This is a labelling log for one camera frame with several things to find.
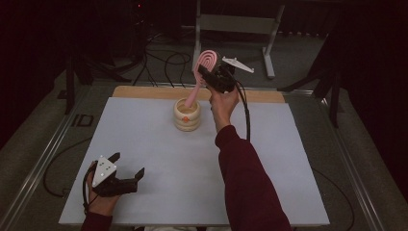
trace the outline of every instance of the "floor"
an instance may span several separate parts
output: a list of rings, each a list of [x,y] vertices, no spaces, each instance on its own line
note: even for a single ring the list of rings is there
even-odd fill
[[[202,50],[214,49],[222,56],[254,67],[255,74],[236,71],[236,78],[248,89],[276,90],[305,77],[323,44],[320,38],[278,36],[271,53],[276,77],[271,80],[266,77],[261,57],[266,40],[244,36],[218,42],[217,36],[203,35]],[[76,107],[70,115],[64,115],[64,100],[57,99],[64,90],[62,73],[54,90],[0,150],[0,183],[6,186],[0,189],[0,229],[79,230],[78,226],[60,225],[58,220],[107,98],[119,85],[157,83],[169,87],[170,80],[176,87],[191,87],[192,50],[190,32],[180,41],[156,35],[147,46],[148,70],[141,73],[137,82],[142,64],[121,73],[132,80],[127,84],[94,73],[92,86],[77,84]],[[295,229],[408,230],[408,205],[352,108],[347,92],[341,91],[336,129],[327,119],[325,101],[310,96],[315,85],[313,82],[284,93],[284,97],[293,112],[331,223]],[[94,120],[89,126],[78,126],[73,123],[75,116],[93,116]],[[44,173],[47,189],[62,197],[47,192]],[[112,230],[130,227],[114,226]]]

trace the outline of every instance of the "white paper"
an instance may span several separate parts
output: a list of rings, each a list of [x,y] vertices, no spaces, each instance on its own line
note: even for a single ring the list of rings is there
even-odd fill
[[[224,184],[215,146],[216,128],[208,101],[200,101],[201,125],[178,130],[176,100],[109,99],[60,218],[80,224],[85,216],[82,180],[100,155],[120,152],[116,177],[132,178],[142,167],[136,193],[123,195],[114,223],[144,225],[228,225]],[[249,103],[251,141],[270,177],[291,225],[323,225],[329,220],[288,104]],[[232,123],[246,136],[240,103]]]

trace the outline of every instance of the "maroon sleeve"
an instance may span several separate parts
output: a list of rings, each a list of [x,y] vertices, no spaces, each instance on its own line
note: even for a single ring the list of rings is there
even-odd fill
[[[288,230],[275,188],[249,141],[234,126],[222,128],[216,137],[219,166],[225,183],[225,205],[233,231]]]
[[[82,224],[81,231],[109,231],[112,224],[112,218],[112,216],[107,217],[88,212],[87,217]]]

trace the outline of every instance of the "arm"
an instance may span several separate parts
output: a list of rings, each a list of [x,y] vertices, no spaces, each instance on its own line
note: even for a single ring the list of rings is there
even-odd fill
[[[81,231],[109,231],[112,224],[112,213],[114,212],[115,205],[120,198],[120,195],[112,197],[98,196],[92,190],[92,178],[91,173],[87,178],[88,192],[89,192],[89,210],[87,216],[82,224]]]
[[[216,145],[232,230],[292,230],[252,144],[229,125],[218,132]]]

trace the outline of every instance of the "ring stacking toy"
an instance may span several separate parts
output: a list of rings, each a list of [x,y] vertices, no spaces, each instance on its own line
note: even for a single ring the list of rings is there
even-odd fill
[[[212,50],[203,51],[200,56],[198,57],[197,63],[194,66],[193,74],[195,77],[195,87],[192,89],[189,97],[186,100],[185,106],[187,108],[191,107],[192,102],[194,102],[195,97],[198,94],[198,91],[201,88],[201,85],[205,84],[202,75],[198,72],[198,67],[203,65],[208,69],[208,71],[212,72],[214,67],[219,63],[219,54]]]
[[[181,131],[190,132],[200,125],[201,106],[195,100],[190,107],[185,103],[186,98],[182,98],[174,104],[174,125]]]

